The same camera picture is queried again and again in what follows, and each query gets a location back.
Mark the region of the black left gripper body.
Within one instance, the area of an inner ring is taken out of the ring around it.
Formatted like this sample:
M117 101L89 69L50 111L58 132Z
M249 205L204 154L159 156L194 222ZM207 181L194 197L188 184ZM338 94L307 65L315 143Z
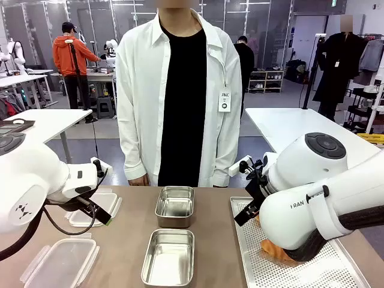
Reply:
M74 212L77 210L92 212L95 209L95 204L89 199L84 199L80 196L70 199L69 201L62 203L54 200L47 200L47 204L51 206L59 206L65 211Z

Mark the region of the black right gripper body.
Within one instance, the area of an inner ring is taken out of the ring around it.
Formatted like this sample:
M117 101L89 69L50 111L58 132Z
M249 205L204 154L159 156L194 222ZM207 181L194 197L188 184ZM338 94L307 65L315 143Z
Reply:
M267 190L268 180L266 176L263 176L263 164L256 163L248 165L245 168L247 174L246 180L249 183L245 187L247 193L253 198L252 201L247 205L247 209L259 209L264 200L269 196Z

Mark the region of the person's right hand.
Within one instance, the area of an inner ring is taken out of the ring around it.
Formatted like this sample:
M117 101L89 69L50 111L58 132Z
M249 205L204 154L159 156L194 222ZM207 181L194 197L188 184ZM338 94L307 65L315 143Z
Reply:
M128 180L130 186L149 186L148 175L145 174L139 178Z

